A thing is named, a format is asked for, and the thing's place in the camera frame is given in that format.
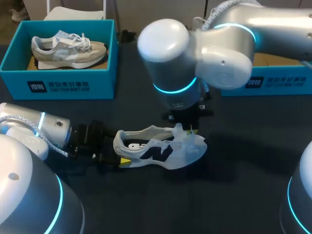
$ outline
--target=gray sneaker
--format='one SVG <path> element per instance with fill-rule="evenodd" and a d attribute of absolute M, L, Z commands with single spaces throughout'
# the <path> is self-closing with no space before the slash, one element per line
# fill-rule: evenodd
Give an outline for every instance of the gray sneaker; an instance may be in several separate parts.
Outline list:
<path fill-rule="evenodd" d="M 88 68 L 100 62 L 107 54 L 104 43 L 90 41 L 84 34 L 80 37 L 63 31 L 48 39 L 33 37 L 31 48 L 38 60 L 39 70 L 60 67 Z"/>

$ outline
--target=black n logo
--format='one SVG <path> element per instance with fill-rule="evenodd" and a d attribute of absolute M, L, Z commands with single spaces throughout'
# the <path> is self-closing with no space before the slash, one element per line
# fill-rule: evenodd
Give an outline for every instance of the black n logo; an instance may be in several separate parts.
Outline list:
<path fill-rule="evenodd" d="M 170 154 L 172 154 L 173 149 L 170 145 L 161 153 L 161 147 L 151 147 L 142 156 L 141 159 L 149 159 L 153 157 L 153 160 L 165 162 Z"/>

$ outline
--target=white chair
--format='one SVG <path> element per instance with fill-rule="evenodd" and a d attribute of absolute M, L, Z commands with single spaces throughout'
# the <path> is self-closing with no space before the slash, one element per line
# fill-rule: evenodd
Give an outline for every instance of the white chair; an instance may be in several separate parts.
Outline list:
<path fill-rule="evenodd" d="M 102 20 L 106 19 L 106 0 L 103 0 L 103 11 L 77 11 L 62 6 L 50 11 L 50 0 L 47 0 L 47 14 L 44 20 Z"/>

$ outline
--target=shoe lace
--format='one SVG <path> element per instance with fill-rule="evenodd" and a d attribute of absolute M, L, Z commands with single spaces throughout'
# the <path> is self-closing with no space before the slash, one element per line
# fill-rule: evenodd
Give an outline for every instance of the shoe lace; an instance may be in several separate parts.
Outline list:
<path fill-rule="evenodd" d="M 70 34 L 69 38 L 73 38 L 73 42 L 79 42 L 76 45 L 71 45 L 69 48 L 79 47 L 82 51 L 90 50 L 91 49 L 91 42 L 88 38 L 84 37 L 84 33 L 82 33 L 82 37 L 77 34 Z"/>

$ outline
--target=blue box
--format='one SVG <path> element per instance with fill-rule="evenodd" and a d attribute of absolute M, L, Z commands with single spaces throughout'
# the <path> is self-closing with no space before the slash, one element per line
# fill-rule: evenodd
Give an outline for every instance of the blue box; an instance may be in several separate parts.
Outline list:
<path fill-rule="evenodd" d="M 27 70 L 32 37 L 51 38 L 59 30 L 84 33 L 92 41 L 107 44 L 107 69 Z M 113 20 L 22 21 L 4 56 L 0 75 L 15 100 L 113 99 L 117 54 Z"/>
<path fill-rule="evenodd" d="M 262 55 L 258 61 L 263 66 L 253 67 L 249 82 L 235 90 L 221 90 L 224 97 L 310 95 L 312 94 L 312 70 L 295 60 Z"/>

